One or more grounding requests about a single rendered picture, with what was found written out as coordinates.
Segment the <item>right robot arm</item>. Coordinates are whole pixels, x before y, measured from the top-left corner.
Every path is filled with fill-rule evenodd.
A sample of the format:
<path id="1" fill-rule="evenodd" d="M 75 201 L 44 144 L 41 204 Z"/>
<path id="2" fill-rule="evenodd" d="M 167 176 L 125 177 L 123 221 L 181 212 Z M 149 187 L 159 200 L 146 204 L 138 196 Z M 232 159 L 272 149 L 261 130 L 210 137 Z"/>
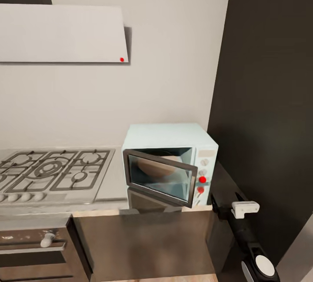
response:
<path id="1" fill-rule="evenodd" d="M 242 269 L 248 282 L 280 282 L 279 273 L 261 245 L 256 240 L 248 222 L 250 213 L 258 212 L 260 205 L 255 201 L 245 201 L 235 192 L 238 202 L 232 208 L 218 207 L 211 194 L 213 212 L 219 220 L 227 220 L 242 253 L 248 254 L 242 260 Z M 260 253 L 259 253 L 260 252 Z"/>

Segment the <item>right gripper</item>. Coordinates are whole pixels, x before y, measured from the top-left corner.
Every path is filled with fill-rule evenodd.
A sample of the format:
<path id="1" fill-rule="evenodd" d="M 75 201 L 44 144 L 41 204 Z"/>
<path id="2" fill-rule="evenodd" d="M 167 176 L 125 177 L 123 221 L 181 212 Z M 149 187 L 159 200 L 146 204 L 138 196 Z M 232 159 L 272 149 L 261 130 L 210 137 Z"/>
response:
<path id="1" fill-rule="evenodd" d="M 235 192 L 235 194 L 239 202 L 245 201 L 239 193 Z M 213 194 L 211 194 L 211 200 L 212 200 L 213 212 L 218 213 L 219 220 L 228 221 L 233 234 L 238 233 L 242 230 L 252 231 L 248 222 L 246 221 L 246 219 L 249 218 L 250 213 L 245 213 L 244 219 L 237 219 L 235 218 L 234 214 L 231 212 L 231 209 L 233 209 L 233 207 L 232 208 L 218 207 Z"/>

